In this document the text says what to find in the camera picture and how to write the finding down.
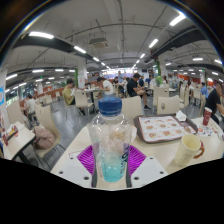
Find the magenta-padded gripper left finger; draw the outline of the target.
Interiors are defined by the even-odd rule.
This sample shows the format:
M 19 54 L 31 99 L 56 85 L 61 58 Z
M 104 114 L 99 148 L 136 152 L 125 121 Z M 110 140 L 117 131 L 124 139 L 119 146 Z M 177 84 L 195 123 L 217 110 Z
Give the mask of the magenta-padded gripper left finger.
M 82 150 L 66 150 L 52 173 L 84 188 L 95 188 L 97 171 L 92 146 Z

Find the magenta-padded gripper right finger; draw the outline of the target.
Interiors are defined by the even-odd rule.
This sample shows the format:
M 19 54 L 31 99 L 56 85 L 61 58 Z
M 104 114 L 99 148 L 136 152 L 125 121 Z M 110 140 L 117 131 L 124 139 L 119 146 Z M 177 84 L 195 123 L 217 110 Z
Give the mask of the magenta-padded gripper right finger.
M 128 188 L 139 188 L 159 180 L 168 173 L 154 156 L 146 156 L 134 146 L 130 146 L 126 171 Z

